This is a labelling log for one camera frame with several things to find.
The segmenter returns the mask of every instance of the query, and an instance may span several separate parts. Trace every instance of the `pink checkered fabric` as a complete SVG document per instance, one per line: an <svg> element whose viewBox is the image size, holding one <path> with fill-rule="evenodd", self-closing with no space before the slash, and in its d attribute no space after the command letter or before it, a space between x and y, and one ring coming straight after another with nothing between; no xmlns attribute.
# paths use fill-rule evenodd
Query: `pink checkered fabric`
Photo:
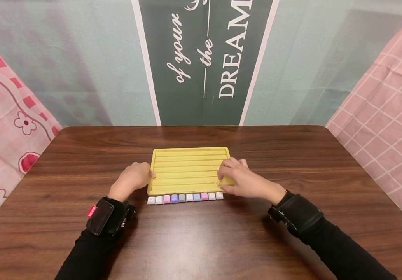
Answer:
<svg viewBox="0 0 402 280"><path fill-rule="evenodd" d="M61 128L0 57L0 206Z"/></svg>
<svg viewBox="0 0 402 280"><path fill-rule="evenodd" d="M402 210L402 29L327 128Z"/></svg>

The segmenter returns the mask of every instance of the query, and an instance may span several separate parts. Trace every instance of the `hand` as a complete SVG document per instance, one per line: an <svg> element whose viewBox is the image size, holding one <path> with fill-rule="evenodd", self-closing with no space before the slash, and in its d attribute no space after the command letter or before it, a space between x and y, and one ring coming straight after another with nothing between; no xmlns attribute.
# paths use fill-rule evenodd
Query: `hand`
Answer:
<svg viewBox="0 0 402 280"><path fill-rule="evenodd" d="M112 184L108 197L124 203L133 191L145 187L150 182L150 178L154 177L156 175L151 173L148 163L134 162L125 168L115 183Z"/></svg>
<svg viewBox="0 0 402 280"><path fill-rule="evenodd" d="M236 160L233 157L225 159L218 170L218 178L221 180L224 175L231 177L235 181L234 186L221 186L221 189L228 194L246 198L263 198L276 205L287 192L278 183L266 180L249 170L245 159Z"/></svg>

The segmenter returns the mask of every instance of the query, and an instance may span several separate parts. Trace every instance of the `pastel keycap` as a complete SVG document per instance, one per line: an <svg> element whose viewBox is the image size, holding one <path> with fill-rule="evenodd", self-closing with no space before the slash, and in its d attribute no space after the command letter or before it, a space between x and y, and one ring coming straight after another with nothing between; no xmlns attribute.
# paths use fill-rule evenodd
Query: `pastel keycap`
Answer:
<svg viewBox="0 0 402 280"><path fill-rule="evenodd" d="M209 200L216 200L214 192L209 192L208 195L209 195Z"/></svg>
<svg viewBox="0 0 402 280"><path fill-rule="evenodd" d="M201 192L201 200L209 200L209 195L206 192Z"/></svg>
<svg viewBox="0 0 402 280"><path fill-rule="evenodd" d="M193 201L201 201L201 195L200 194L193 194Z"/></svg>
<svg viewBox="0 0 402 280"><path fill-rule="evenodd" d="M156 205L162 204L162 196L157 196L156 197Z"/></svg>
<svg viewBox="0 0 402 280"><path fill-rule="evenodd" d="M215 195L217 196L217 200L223 199L223 192L216 192Z"/></svg>
<svg viewBox="0 0 402 280"><path fill-rule="evenodd" d="M171 195L171 203L178 203L178 195L177 194Z"/></svg>
<svg viewBox="0 0 402 280"><path fill-rule="evenodd" d="M180 194L180 195L179 195L178 202L179 202L179 203L185 202L185 194Z"/></svg>
<svg viewBox="0 0 402 280"><path fill-rule="evenodd" d="M155 203L156 203L156 197L154 196L148 197L148 202L146 204L154 205Z"/></svg>
<svg viewBox="0 0 402 280"><path fill-rule="evenodd" d="M186 194L185 195L185 200L187 202L193 201L193 194Z"/></svg>
<svg viewBox="0 0 402 280"><path fill-rule="evenodd" d="M169 203L171 203L170 195L166 194L166 195L164 195L164 204L169 204Z"/></svg>

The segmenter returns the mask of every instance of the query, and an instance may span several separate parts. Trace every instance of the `yellow tray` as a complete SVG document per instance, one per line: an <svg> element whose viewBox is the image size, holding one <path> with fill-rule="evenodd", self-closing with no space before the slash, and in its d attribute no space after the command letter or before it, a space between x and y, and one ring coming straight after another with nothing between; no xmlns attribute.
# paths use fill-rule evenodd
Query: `yellow tray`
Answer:
<svg viewBox="0 0 402 280"><path fill-rule="evenodd" d="M228 158L227 147L154 149L151 171L156 178L148 184L148 195L222 191L220 185L234 184L229 177L220 181L217 176Z"/></svg>

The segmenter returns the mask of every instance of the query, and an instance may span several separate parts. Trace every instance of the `wood grain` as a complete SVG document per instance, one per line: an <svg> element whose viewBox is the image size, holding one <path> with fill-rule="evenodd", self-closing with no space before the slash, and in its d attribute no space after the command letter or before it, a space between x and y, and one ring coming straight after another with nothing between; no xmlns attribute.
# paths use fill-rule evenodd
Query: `wood grain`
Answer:
<svg viewBox="0 0 402 280"><path fill-rule="evenodd" d="M53 279L86 212L154 148L223 147L301 193L402 279L402 212L321 126L69 127L0 208L0 279ZM146 205L113 257L110 279L333 279L313 251L267 218L269 204Z"/></svg>

